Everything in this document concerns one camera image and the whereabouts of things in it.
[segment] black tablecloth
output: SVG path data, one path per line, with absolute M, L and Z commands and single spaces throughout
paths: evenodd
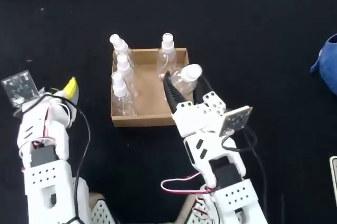
M 160 182 L 195 171 L 175 127 L 114 128 L 108 40 L 118 33 L 133 48 L 156 48 L 171 32 L 227 106 L 254 107 L 249 124 L 269 179 L 270 223 L 280 223 L 281 193 L 286 223 L 318 223 L 337 217 L 329 168 L 337 99 L 309 68 L 337 30 L 336 1 L 0 0 L 0 78 L 28 69 L 38 87 L 62 87 L 76 76 L 92 126 L 81 173 L 90 190 L 121 222 L 174 221 L 185 197 L 162 191 Z M 27 223 L 19 121 L 4 91 L 0 101 L 2 222 Z M 86 140 L 78 117 L 70 129 L 73 172 Z M 259 167 L 242 156 L 262 198 Z

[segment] blue cap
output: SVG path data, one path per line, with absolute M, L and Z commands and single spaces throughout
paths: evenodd
M 317 69 L 330 90 L 337 95 L 337 34 L 326 40 L 310 73 Z

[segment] black wire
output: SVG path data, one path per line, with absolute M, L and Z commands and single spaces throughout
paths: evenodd
M 80 224 L 84 224 L 84 222 L 79 218 L 78 216 L 78 198 L 77 198 L 77 191 L 78 191 L 78 182 L 80 180 L 80 170 L 84 161 L 84 157 L 88 151 L 88 147 L 90 144 L 90 126 L 89 126 L 89 122 L 88 119 L 86 118 L 85 114 L 82 112 L 82 110 L 80 110 L 80 108 L 78 107 L 78 105 L 74 104 L 71 100 L 62 97 L 62 96 L 57 96 L 57 95 L 52 95 L 52 94 L 44 94 L 43 96 L 41 96 L 34 104 L 32 104 L 29 108 L 27 108 L 25 111 L 22 112 L 22 115 L 24 115 L 25 113 L 29 112 L 30 110 L 32 110 L 34 107 L 36 107 L 45 97 L 53 97 L 53 98 L 57 98 L 57 99 L 61 99 L 63 101 L 68 102 L 70 105 L 72 105 L 73 107 L 76 108 L 76 110 L 83 116 L 87 129 L 88 129 L 88 142 L 86 144 L 85 150 L 83 152 L 82 158 L 80 160 L 80 164 L 78 165 L 77 168 L 77 172 L 76 172 L 76 177 L 75 177 L 75 186 L 74 186 L 74 205 L 75 205 L 75 217 L 72 218 L 71 220 L 69 220 L 66 224 L 70 224 L 71 222 L 77 220 Z
M 217 213 L 217 224 L 220 224 L 220 215 L 219 215 L 219 211 L 218 211 L 218 209 L 216 207 L 215 202 L 214 202 L 214 206 L 215 206 L 215 210 L 216 210 L 216 213 Z
M 283 193 L 281 193 L 281 224 L 285 224 L 285 203 Z
M 241 148 L 241 149 L 226 147 L 226 146 L 224 146 L 224 143 L 229 139 L 229 137 L 227 137 L 227 138 L 224 138 L 221 142 L 222 148 L 225 149 L 225 150 L 229 150 L 229 151 L 233 151 L 233 152 L 239 152 L 239 153 L 246 152 L 246 151 L 253 151 L 254 147 L 257 144 L 257 136 L 256 136 L 255 132 L 252 131 L 248 126 L 243 128 L 242 130 L 244 131 L 244 133 L 249 133 L 249 135 L 253 138 L 253 142 L 250 142 L 247 147 L 244 147 L 244 148 Z
M 253 138 L 256 138 L 254 141 L 257 141 L 257 136 L 256 136 L 255 132 L 249 126 L 246 125 L 244 129 L 246 129 L 246 131 L 244 130 L 244 132 L 243 132 L 244 138 L 247 141 L 248 145 L 252 146 L 252 143 L 250 142 L 249 136 L 248 136 L 247 133 L 248 132 L 253 133 L 253 136 L 254 136 Z M 266 220 L 268 221 L 268 209 L 267 209 L 267 193 L 268 193 L 267 187 L 268 187 L 268 185 L 267 185 L 267 176 L 266 176 L 266 173 L 265 173 L 265 170 L 264 170 L 261 158 L 256 153 L 254 147 L 252 148 L 252 153 L 255 156 L 255 158 L 257 160 L 257 163 L 260 166 L 261 173 L 262 173 L 262 179 L 263 179 L 263 213 L 264 213 L 264 216 L 265 216 Z

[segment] clear plastic bottle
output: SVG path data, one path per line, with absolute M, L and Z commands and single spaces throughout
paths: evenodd
M 117 58 L 117 55 L 119 54 L 126 54 L 131 67 L 133 67 L 132 50 L 129 48 L 127 43 L 117 34 L 113 34 L 110 37 L 110 43 L 114 46 L 113 58 Z
M 137 97 L 138 92 L 135 86 L 135 72 L 129 63 L 126 54 L 117 55 L 117 71 L 123 75 L 133 96 Z
M 177 56 L 174 48 L 173 35 L 165 33 L 163 35 L 162 48 L 159 50 L 157 58 L 157 73 L 161 80 L 167 71 L 172 74 L 177 65 Z
M 130 94 L 121 73 L 112 74 L 112 110 L 116 116 L 137 115 L 134 107 L 133 96 Z
M 171 75 L 171 83 L 185 98 L 195 89 L 197 80 L 201 76 L 200 65 L 187 65 Z

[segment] brown cardboard box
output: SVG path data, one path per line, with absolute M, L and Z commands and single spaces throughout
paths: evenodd
M 111 104 L 111 118 L 115 127 L 150 127 L 174 125 L 171 111 L 165 99 L 163 82 L 157 75 L 159 49 L 134 49 L 132 59 L 136 74 L 135 99 L 137 116 L 115 116 Z M 177 67 L 189 64 L 186 48 L 176 49 Z M 113 63 L 112 72 L 116 71 Z

